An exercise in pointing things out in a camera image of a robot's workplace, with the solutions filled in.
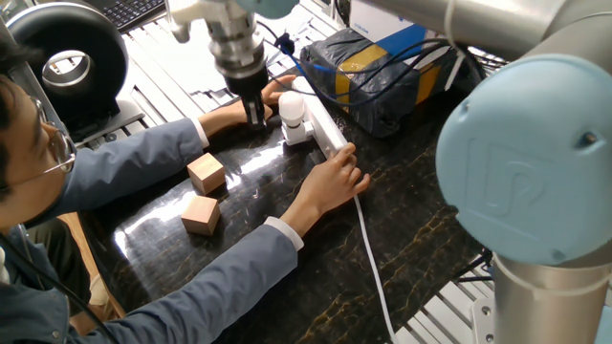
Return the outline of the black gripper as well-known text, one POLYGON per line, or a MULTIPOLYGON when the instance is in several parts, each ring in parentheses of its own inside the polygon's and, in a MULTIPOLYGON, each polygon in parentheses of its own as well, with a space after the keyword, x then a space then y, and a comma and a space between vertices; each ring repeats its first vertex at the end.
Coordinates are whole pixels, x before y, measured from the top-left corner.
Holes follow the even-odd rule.
POLYGON ((266 121, 262 91, 268 84, 268 77, 266 67, 244 77, 225 76, 229 91, 242 98, 247 123, 258 128, 264 127, 266 121))

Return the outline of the person's left hand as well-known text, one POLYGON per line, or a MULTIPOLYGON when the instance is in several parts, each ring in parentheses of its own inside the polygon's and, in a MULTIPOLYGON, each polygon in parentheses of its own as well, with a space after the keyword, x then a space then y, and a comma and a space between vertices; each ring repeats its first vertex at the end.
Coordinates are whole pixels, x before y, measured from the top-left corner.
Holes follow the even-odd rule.
MULTIPOLYGON (((278 79, 271 81, 262 91, 262 100, 264 103, 265 119, 269 119, 273 115, 273 107, 278 104, 279 98, 284 91, 285 86, 290 86, 296 79, 296 75, 283 75, 278 79)), ((229 124, 243 124, 248 122, 248 116, 241 100, 234 102, 229 106, 229 124)))

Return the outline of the person's right hand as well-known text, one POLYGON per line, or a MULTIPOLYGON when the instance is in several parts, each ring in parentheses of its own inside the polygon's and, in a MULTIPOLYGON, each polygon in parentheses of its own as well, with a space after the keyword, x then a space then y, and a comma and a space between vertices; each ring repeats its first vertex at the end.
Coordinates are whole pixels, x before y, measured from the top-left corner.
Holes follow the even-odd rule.
POLYGON ((299 207, 322 216, 366 190, 371 179, 357 167, 355 152, 356 146, 348 143, 326 162, 316 165, 297 194, 299 207))

